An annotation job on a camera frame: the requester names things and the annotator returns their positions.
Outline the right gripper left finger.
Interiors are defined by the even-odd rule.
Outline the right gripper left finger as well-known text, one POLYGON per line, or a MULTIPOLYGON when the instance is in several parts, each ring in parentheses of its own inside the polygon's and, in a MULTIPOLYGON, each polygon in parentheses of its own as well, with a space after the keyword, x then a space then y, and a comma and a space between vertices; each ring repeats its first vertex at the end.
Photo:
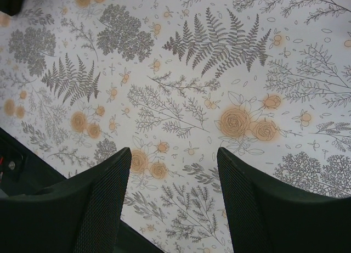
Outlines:
POLYGON ((1 252, 113 252, 131 167, 125 147, 32 195, 1 199, 1 252))

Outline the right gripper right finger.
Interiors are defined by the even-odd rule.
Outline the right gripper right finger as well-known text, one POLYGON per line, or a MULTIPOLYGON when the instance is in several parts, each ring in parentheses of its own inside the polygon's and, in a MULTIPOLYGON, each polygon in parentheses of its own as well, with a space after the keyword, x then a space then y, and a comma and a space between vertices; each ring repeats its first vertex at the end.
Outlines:
POLYGON ((288 185, 223 147, 217 165, 234 252, 350 252, 350 198, 288 185))

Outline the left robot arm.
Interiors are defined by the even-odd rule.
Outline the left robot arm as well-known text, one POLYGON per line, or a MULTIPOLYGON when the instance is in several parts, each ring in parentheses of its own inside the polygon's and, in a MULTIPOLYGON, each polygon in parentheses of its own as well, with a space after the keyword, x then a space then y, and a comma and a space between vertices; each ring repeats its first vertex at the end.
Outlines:
POLYGON ((0 0, 1 12, 14 16, 20 13, 24 0, 0 0))

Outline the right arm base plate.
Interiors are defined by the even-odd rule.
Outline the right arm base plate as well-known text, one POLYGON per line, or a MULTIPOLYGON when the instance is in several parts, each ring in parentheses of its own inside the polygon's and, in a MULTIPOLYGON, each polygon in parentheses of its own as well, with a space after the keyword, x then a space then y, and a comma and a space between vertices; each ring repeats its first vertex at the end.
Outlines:
MULTIPOLYGON (((27 147, 1 132, 1 199, 32 195, 69 178, 64 177, 27 147)), ((113 252, 158 252, 158 248, 121 221, 113 252)))

